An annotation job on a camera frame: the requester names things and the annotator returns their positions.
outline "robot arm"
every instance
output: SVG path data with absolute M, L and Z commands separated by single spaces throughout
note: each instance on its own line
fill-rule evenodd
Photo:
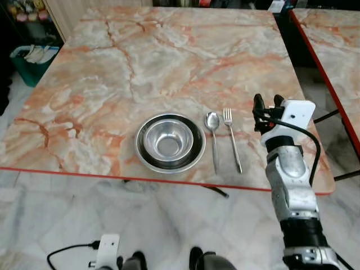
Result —
M 293 270 L 340 269 L 336 253 L 322 233 L 302 148 L 294 145 L 299 131 L 262 120 L 276 119 L 278 123 L 306 129 L 315 105 L 310 101 L 285 101 L 279 95 L 275 96 L 274 102 L 274 108 L 266 109 L 261 95 L 255 95 L 253 114 L 255 131 L 260 131 L 261 142 L 268 150 L 266 175 L 283 232 L 283 261 Z

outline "fork handle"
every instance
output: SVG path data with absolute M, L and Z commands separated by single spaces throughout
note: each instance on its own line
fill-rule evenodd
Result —
M 236 144 L 235 144 L 234 133 L 233 133 L 232 127 L 231 127 L 230 125 L 229 125 L 229 128 L 230 128 L 230 132 L 231 132 L 232 148 L 233 148 L 233 150 L 234 150 L 236 168 L 237 168 L 237 170 L 238 170 L 239 173 L 242 173 L 241 164 L 240 164 L 240 158 L 239 158 L 239 153 L 237 152 L 237 148 L 236 148 Z
M 218 174 L 219 157 L 218 157 L 218 149 L 216 147 L 216 138 L 214 131 L 213 131 L 213 162 L 214 162 L 215 174 Z

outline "bowl rim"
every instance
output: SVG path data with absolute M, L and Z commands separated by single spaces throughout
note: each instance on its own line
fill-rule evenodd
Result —
M 179 116 L 179 117 L 182 117 L 182 118 L 185 118 L 189 121 L 191 121 L 194 126 L 196 126 L 197 130 L 199 131 L 200 133 L 200 137 L 202 139 L 202 145 L 200 147 L 200 151 L 198 153 L 198 155 L 193 159 L 193 161 L 191 161 L 189 164 L 183 166 L 183 167 L 180 167 L 180 168 L 175 168 L 175 169 L 164 169 L 164 168 L 159 168 L 159 167 L 156 167 L 152 164 L 150 164 L 147 160 L 145 160 L 143 158 L 143 156 L 141 155 L 140 151 L 139 151 L 139 147 L 138 147 L 138 140 L 139 140 L 139 136 L 140 136 L 140 132 L 141 130 L 144 128 L 144 126 L 156 119 L 156 118 L 159 118 L 159 117 L 162 117 L 162 116 L 167 116 L 167 115 L 173 115 L 173 116 Z M 146 167 L 148 167 L 149 169 L 155 171 L 155 172 L 158 172 L 158 173 L 164 173 L 164 174 L 175 174 L 175 173 L 181 173 L 181 172 L 184 172 L 186 170 L 189 170 L 190 168 L 192 168 L 197 162 L 199 162 L 199 160 L 201 159 L 201 157 L 203 156 L 204 152 L 205 152 L 205 146 L 206 146 L 206 137 L 205 137 L 205 132 L 204 130 L 199 127 L 199 125 L 196 124 L 195 121 L 193 121 L 191 118 L 183 115 L 183 114 L 179 114 L 179 113 L 176 113 L 176 112 L 164 112 L 162 114 L 157 114 L 157 115 L 154 115 L 150 118 L 148 118 L 146 121 L 144 121 L 140 127 L 138 128 L 137 132 L 136 132 L 136 135 L 135 135 L 135 140 L 134 140 L 134 146 L 135 146 L 135 153 L 137 155 L 137 157 L 140 159 L 140 161 L 142 162 L 143 165 L 145 165 Z
M 181 127 L 183 127 L 186 130 L 186 132 L 190 134 L 190 139 L 189 139 L 190 143 L 189 143 L 189 146 L 187 146 L 187 151 L 180 154 L 179 156 L 177 156 L 176 159 L 174 159 L 174 160 L 164 160 L 164 159 L 159 159 L 158 157 L 152 156 L 150 154 L 150 152 L 149 152 L 148 144 L 145 143 L 146 138 L 147 138 L 146 135 L 149 134 L 149 131 L 150 131 L 151 128 L 154 128 L 154 126 L 160 125 L 160 124 L 165 123 L 166 121 L 169 121 L 169 120 L 171 120 L 173 122 L 177 122 L 177 125 L 180 125 Z M 154 122 L 153 124 L 151 124 L 147 128 L 147 130 L 145 131 L 144 136 L 143 136 L 143 144 L 144 144 L 145 151 L 149 155 L 151 155 L 154 159 L 156 159 L 156 160 L 158 160 L 160 162 L 174 162 L 174 161 L 178 161 L 178 160 L 181 160 L 181 159 L 185 158 L 187 155 L 189 155 L 191 153 L 191 149 L 192 149 L 192 146 L 194 144 L 194 135 L 192 134 L 192 132 L 191 132 L 190 128 L 187 126 L 187 124 L 185 124 L 184 122 L 182 122 L 182 121 L 180 121 L 178 119 L 171 119 L 171 118 L 170 119 L 161 119 L 159 121 Z

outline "red table edge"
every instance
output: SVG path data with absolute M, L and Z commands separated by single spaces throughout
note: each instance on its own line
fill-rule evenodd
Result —
M 313 49 L 308 37 L 306 36 L 303 28 L 300 25 L 300 22 L 299 22 L 298 18 L 296 18 L 296 15 L 293 12 L 293 10 L 290 10 L 290 17 L 293 19 L 296 27 L 299 29 L 301 36 L 303 37 L 303 39 L 304 39 L 304 41 L 305 41 L 305 43 L 306 43 L 306 45 L 307 45 L 307 47 L 308 47 L 308 49 L 309 49 L 309 51 L 310 51 L 310 53 L 312 55 L 317 67 L 319 68 L 320 73 L 324 78 L 325 84 L 326 84 L 326 86 L 328 87 L 328 89 L 330 91 L 332 99 L 334 100 L 334 102 L 336 104 L 336 107 L 339 109 L 340 115 L 341 115 L 341 117 L 342 117 L 342 119 L 344 121 L 344 124 L 345 124 L 345 126 L 346 126 L 346 128 L 347 128 L 347 130 L 348 130 L 348 132 L 350 134 L 350 138 L 351 138 L 351 140 L 352 140 L 352 142 L 354 144 L 357 155 L 360 156 L 359 138 L 357 137 L 356 132 L 355 132 L 353 126 L 351 125 L 351 122 L 350 122 L 350 120 L 349 120 L 349 118 L 348 118 L 348 116 L 347 116 L 347 114 L 346 114 L 346 112 L 345 112 L 345 110 L 344 110 L 344 108 L 343 108 L 343 106 L 342 106 L 342 104 L 341 104 L 341 102 L 340 102 L 340 100 L 339 100 L 333 86 L 331 85 L 331 82 L 330 82 L 328 76 L 326 75 L 325 70 L 322 67 L 322 65 L 320 63 L 320 60 L 318 59 L 318 57 L 317 57 L 317 55 L 315 53 L 315 50 Z
M 121 177 L 121 176 L 86 174 L 86 173 L 52 172 L 52 171 L 48 171 L 48 170 L 32 170 L 32 169 L 19 169 L 19 168 L 8 168 L 8 167 L 0 167 L 0 170 L 11 170 L 11 171 L 15 171 L 15 172 L 27 172 L 27 173 L 58 174 L 58 175 L 63 175 L 63 176 L 97 177 L 97 178 L 108 178 L 108 179 L 117 179 L 117 180 L 160 182 L 160 183 L 182 184 L 182 185 L 192 185 L 192 186 L 223 187 L 223 188 L 234 188 L 234 189 L 238 189 L 238 190 L 254 190 L 254 191 L 267 191 L 267 192 L 271 191 L 269 188 L 239 187 L 239 186 L 230 186 L 228 184 L 193 183 L 193 182 L 184 182 L 184 181 L 170 181 L 170 180 L 162 180 L 162 179 Z M 334 192 L 334 190 L 332 190 L 330 192 L 316 192 L 316 195 L 326 196 L 326 195 L 332 194 L 333 192 Z

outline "teal basket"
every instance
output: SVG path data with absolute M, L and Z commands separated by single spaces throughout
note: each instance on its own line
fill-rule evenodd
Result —
M 10 54 L 10 59 L 17 72 L 19 72 L 20 76 L 24 80 L 25 84 L 30 87 L 35 87 L 40 81 L 41 77 L 44 75 L 45 71 L 50 66 L 51 62 L 56 57 L 57 53 L 59 52 L 59 47 L 50 47 L 49 50 L 54 50 L 54 55 L 48 61 L 42 64 L 29 63 L 23 57 L 16 57 L 19 52 L 28 50 L 30 50 L 30 46 L 17 47 Z

